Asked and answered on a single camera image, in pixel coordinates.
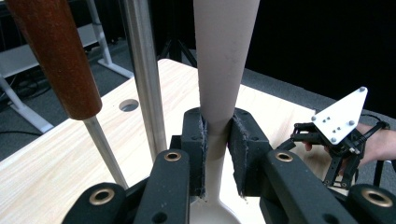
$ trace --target white bracket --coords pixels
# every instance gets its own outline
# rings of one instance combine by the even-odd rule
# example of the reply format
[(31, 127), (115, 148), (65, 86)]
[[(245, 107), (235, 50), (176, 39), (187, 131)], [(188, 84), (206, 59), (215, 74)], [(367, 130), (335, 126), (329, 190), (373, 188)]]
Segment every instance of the white bracket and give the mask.
[(358, 126), (367, 88), (360, 87), (312, 117), (315, 126), (333, 144), (339, 144)]

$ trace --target wooden handle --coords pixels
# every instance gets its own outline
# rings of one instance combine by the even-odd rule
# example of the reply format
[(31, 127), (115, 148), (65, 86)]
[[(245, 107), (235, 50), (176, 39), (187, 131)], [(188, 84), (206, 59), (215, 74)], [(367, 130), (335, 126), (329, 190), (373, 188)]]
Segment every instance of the wooden handle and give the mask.
[(66, 0), (6, 3), (69, 118), (95, 116), (102, 101)]

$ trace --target wooden table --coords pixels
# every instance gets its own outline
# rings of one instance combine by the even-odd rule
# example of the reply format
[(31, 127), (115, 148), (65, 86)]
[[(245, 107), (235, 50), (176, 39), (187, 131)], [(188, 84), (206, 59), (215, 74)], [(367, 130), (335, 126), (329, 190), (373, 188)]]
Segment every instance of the wooden table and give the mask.
[[(183, 114), (199, 106), (196, 69), (159, 61), (167, 142), (181, 134)], [(120, 104), (138, 101), (134, 78), (103, 97), (97, 115), (129, 186), (149, 175), (152, 162), (140, 107), (122, 112)], [(314, 111), (241, 85), (237, 107), (249, 111), (277, 147), (290, 137), (295, 122), (307, 122)], [(296, 150), (302, 151), (299, 145)], [(303, 157), (311, 160), (322, 150)], [(315, 163), (318, 175), (323, 165)], [(259, 199), (241, 199), (226, 157), (220, 198), (243, 223), (263, 223)], [(101, 182), (114, 182), (82, 121), (68, 119), (0, 163), (1, 223), (60, 223), (78, 196)]]

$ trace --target white cone-shaped object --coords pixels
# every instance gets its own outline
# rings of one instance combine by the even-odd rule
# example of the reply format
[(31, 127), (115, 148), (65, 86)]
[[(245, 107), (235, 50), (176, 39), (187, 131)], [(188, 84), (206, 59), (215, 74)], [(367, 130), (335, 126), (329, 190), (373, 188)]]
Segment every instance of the white cone-shaped object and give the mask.
[(238, 223), (219, 200), (221, 171), (248, 47), (260, 0), (194, 0), (201, 113), (208, 152), (203, 200), (191, 205), (191, 223)]

